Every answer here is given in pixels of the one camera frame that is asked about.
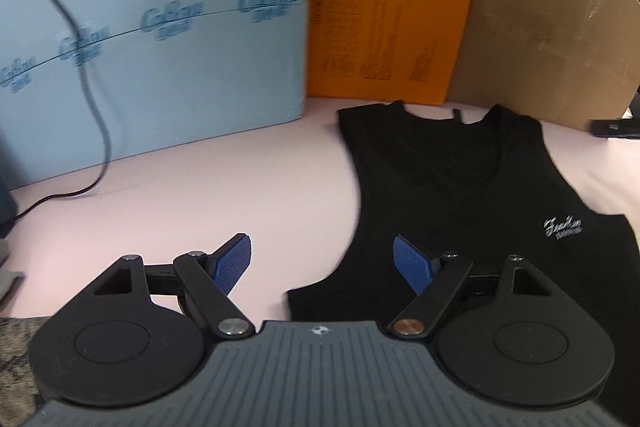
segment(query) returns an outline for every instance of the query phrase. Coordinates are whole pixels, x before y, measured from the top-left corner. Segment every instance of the gray gripper base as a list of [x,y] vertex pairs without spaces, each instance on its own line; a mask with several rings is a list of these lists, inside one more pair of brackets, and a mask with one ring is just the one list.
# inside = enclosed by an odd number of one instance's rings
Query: gray gripper base
[[144,405],[90,410],[50,401],[28,427],[606,427],[595,402],[556,411],[487,403],[453,384],[422,344],[375,323],[267,322],[220,344],[180,389]]

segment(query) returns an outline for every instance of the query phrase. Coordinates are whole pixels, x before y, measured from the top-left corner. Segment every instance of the pink tabletop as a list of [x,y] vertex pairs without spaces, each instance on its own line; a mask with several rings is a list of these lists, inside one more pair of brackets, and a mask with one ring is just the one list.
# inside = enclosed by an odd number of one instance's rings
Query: pink tabletop
[[[286,319],[285,292],[326,277],[358,217],[358,187],[340,140],[336,110],[361,103],[312,98],[305,116],[282,124],[114,162],[90,194],[43,204],[9,235],[10,270],[27,279],[5,316],[51,315],[116,259],[138,253],[170,263],[211,252],[237,232],[252,240],[251,266],[230,297],[257,325]],[[450,108],[410,105],[426,118]],[[485,109],[461,107],[466,122]],[[544,124],[564,177],[593,210],[626,214],[640,233],[640,142],[597,139]],[[20,208],[93,180],[97,168],[14,191]],[[154,298],[178,309],[175,298]]]

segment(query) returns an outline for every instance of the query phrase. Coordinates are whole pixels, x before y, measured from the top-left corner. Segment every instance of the camouflage fabric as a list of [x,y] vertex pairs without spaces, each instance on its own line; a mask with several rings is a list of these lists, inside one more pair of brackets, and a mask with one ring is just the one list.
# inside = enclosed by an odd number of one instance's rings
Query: camouflage fabric
[[27,346],[47,317],[0,319],[0,427],[16,427],[43,404],[27,360]]

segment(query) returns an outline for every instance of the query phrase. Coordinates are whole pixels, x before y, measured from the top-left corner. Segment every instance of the black cable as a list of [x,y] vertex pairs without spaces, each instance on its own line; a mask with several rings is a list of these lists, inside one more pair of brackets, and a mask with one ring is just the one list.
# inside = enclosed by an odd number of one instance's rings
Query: black cable
[[95,104],[94,96],[92,95],[91,89],[89,88],[89,82],[86,75],[84,57],[82,56],[83,51],[82,51],[82,48],[80,47],[82,31],[80,29],[78,22],[76,22],[76,20],[71,15],[69,10],[65,7],[64,4],[62,4],[60,0],[49,0],[49,1],[53,4],[53,6],[56,7],[56,10],[58,10],[60,15],[62,15],[66,23],[69,25],[73,35],[76,36],[76,43],[78,44],[76,51],[80,54],[79,60],[78,60],[79,61],[78,74],[80,77],[80,85],[82,87],[82,93],[84,94],[84,99],[86,100],[89,110],[91,111],[91,114],[95,119],[95,123],[97,124],[98,129],[100,130],[100,134],[102,135],[102,142],[104,144],[104,161],[102,163],[102,167],[100,168],[100,173],[98,174],[98,177],[90,185],[87,185],[85,188],[81,188],[80,190],[75,190],[74,192],[65,192],[62,194],[50,194],[49,196],[45,196],[44,198],[39,199],[38,201],[33,203],[29,208],[27,208],[26,210],[24,210],[23,212],[15,216],[13,219],[9,219],[4,223],[0,223],[0,226],[14,224],[16,221],[18,221],[19,219],[22,219],[24,216],[29,214],[29,212],[31,212],[34,208],[36,208],[37,206],[40,206],[45,201],[57,200],[60,198],[73,198],[75,196],[80,196],[81,194],[85,194],[86,192],[89,192],[89,190],[94,188],[95,185],[100,183],[102,178],[104,178],[104,175],[106,174],[107,169],[109,167],[109,163],[111,162],[111,138],[109,136],[109,130],[107,129],[107,125],[104,123],[104,118],[100,114],[100,111],[98,110],[98,107]]

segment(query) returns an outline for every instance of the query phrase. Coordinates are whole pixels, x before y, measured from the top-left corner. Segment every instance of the black sleeveless shirt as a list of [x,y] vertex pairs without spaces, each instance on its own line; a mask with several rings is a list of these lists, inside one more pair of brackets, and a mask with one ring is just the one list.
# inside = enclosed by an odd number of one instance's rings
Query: black sleeveless shirt
[[360,219],[326,279],[289,291],[294,321],[390,322],[415,294],[396,270],[401,234],[499,273],[527,257],[609,333],[616,361],[600,397],[640,423],[640,255],[625,216],[588,208],[546,151],[537,120],[496,105],[471,124],[426,120],[401,102],[339,111],[360,184]]

